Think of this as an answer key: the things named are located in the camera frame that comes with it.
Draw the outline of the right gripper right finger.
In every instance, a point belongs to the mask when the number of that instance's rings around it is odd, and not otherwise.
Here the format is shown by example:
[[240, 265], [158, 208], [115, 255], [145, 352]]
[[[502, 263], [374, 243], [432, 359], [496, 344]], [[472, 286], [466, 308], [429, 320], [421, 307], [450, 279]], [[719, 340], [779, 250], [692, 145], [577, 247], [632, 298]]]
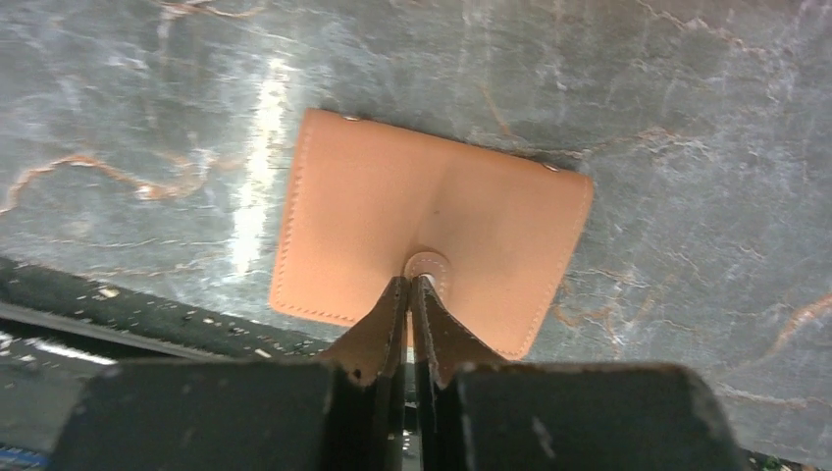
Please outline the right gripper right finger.
[[429, 275], [412, 280], [416, 389], [424, 470], [512, 470], [503, 358], [444, 307]]

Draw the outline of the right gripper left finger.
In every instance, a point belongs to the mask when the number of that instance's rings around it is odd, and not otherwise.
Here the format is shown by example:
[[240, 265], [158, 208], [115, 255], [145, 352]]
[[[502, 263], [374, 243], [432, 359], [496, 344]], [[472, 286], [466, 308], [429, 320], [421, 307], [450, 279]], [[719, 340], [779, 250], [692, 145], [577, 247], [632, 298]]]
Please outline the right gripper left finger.
[[400, 470], [410, 282], [394, 277], [376, 304], [318, 358], [334, 368], [323, 470]]

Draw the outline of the tan leather card holder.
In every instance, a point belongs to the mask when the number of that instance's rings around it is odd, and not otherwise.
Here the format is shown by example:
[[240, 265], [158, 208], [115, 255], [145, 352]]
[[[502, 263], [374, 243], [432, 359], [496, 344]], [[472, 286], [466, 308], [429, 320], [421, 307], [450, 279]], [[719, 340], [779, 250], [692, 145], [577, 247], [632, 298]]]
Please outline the tan leather card holder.
[[389, 280], [427, 275], [508, 359], [530, 350], [584, 230], [582, 174], [320, 109], [286, 187], [269, 303], [350, 327]]

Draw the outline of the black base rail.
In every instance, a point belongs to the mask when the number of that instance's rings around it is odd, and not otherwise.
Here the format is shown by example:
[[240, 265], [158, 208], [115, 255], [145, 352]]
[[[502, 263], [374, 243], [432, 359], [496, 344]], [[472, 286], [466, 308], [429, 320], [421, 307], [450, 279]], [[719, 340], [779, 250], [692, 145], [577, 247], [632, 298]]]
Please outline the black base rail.
[[329, 347], [300, 332], [7, 257], [1, 306], [22, 324], [180, 357], [294, 360]]

